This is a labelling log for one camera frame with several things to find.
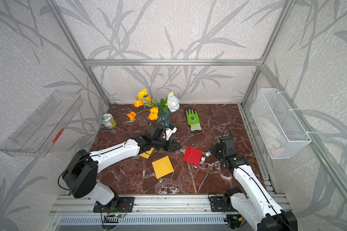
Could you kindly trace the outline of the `yellow envelope front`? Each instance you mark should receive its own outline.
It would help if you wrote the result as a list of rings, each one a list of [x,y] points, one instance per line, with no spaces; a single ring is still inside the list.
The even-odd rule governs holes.
[[[152,166],[157,179],[174,172],[168,156],[152,162]]]

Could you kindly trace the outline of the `yellow envelope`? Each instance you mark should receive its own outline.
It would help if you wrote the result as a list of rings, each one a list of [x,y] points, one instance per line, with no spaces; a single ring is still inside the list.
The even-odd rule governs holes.
[[[143,157],[143,158],[145,158],[145,159],[149,159],[149,157],[151,156],[151,154],[153,153],[153,151],[154,151],[154,148],[151,148],[150,150],[141,153],[139,156],[140,156],[140,157]]]
[[[174,172],[168,156],[152,162],[152,166],[157,179]]]

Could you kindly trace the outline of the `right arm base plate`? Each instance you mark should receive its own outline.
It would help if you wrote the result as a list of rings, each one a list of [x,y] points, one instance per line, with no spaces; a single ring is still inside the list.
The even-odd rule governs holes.
[[[212,212],[239,212],[246,214],[250,212],[248,201],[246,201],[243,193],[235,193],[233,195],[225,194],[217,196],[216,194],[208,194]]]

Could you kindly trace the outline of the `red envelope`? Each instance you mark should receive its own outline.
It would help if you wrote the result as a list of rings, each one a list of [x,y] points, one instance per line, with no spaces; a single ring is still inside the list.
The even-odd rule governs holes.
[[[192,163],[196,166],[199,166],[202,158],[202,153],[202,150],[188,146],[185,151],[183,160],[188,163]]]

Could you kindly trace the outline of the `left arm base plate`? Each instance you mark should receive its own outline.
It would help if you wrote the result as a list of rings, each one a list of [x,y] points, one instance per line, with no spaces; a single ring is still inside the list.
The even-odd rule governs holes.
[[[94,213],[131,213],[134,206],[134,197],[122,196],[115,197],[106,205],[95,202]]]

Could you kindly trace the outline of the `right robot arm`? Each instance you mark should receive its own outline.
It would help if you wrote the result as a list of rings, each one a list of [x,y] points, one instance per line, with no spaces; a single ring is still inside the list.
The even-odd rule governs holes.
[[[209,196],[212,212],[237,212],[235,218],[227,218],[232,229],[241,226],[242,218],[255,231],[296,231],[297,219],[292,211],[285,211],[260,183],[246,158],[235,149],[234,137],[222,136],[210,154],[229,169],[240,183],[224,192],[222,197]]]

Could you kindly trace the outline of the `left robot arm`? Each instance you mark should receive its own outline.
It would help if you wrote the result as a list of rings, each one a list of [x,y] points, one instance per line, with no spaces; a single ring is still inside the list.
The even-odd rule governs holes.
[[[113,147],[99,151],[78,151],[60,177],[74,198],[90,198],[101,205],[118,201],[117,194],[97,180],[97,175],[105,168],[130,157],[148,157],[155,150],[175,152],[181,145],[170,137],[176,133],[173,124],[152,124],[147,132],[128,139]]]

